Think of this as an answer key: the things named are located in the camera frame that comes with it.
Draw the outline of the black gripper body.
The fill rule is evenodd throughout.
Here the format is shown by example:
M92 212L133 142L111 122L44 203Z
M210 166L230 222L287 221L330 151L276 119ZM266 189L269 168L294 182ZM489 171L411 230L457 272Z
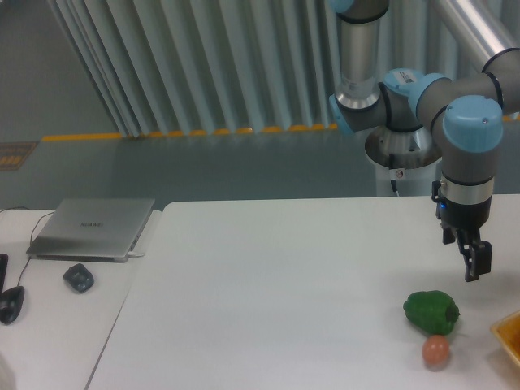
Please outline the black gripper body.
M477 231L487 221L490 215L492 197L475 204L465 204L453 201L443 192L445 180L432 183L431 199L436 204L435 216L444 227Z

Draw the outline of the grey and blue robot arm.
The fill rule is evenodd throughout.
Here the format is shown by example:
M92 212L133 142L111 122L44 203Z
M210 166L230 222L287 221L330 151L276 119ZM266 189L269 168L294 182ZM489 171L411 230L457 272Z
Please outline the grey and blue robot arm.
M368 128L429 132L429 154L441 163L432 185L445 244L457 243L466 281L487 274L492 245L480 228L488 220L502 119L519 109L519 48L480 1L434 1L432 7L477 70L451 80L440 73L395 69L377 81L379 23L387 1L334 1L340 24L341 81L330 98L340 130Z

